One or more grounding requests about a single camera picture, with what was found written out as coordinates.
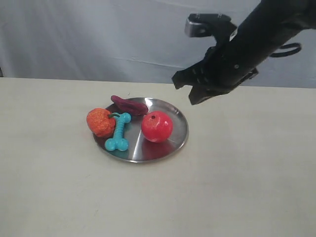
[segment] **blue chew toy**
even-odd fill
[[[124,152],[128,149],[128,141],[123,138],[124,134],[124,126],[126,123],[129,123],[132,120],[132,117],[129,113],[123,113],[118,114],[114,113],[116,115],[119,115],[119,117],[114,116],[116,120],[116,127],[114,130],[113,138],[109,138],[105,142],[105,149],[107,149],[109,152],[112,152],[116,149],[118,149],[121,152]]]

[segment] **table surface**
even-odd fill
[[[197,106],[170,84],[0,79],[0,236],[316,236],[316,89],[239,87]],[[110,96],[186,116],[172,158],[107,157],[86,125]]]

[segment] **silver plate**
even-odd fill
[[[184,115],[173,105],[162,100],[153,98],[131,98],[130,100],[145,103],[149,112],[163,111],[173,121],[173,131],[170,138],[163,143],[152,143],[144,138],[141,132],[143,116],[134,116],[131,123],[125,125],[124,138],[129,141],[129,149],[125,152],[109,152],[105,149],[106,139],[94,135],[94,140],[99,147],[112,157],[123,161],[144,163],[170,157],[180,150],[186,143],[189,135],[189,126]],[[111,112],[121,113],[116,105],[112,104],[106,108]]]

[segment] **blue dog bone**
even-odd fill
[[[124,152],[128,149],[129,143],[123,138],[124,126],[126,123],[129,123],[132,120],[132,117],[129,113],[118,114],[119,117],[114,117],[116,120],[116,127],[114,130],[113,138],[108,139],[105,142],[105,149],[112,152],[118,149],[121,152]]]

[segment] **toy apple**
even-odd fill
[[[154,111],[144,117],[141,128],[147,140],[160,143],[170,137],[173,123],[166,113]]]

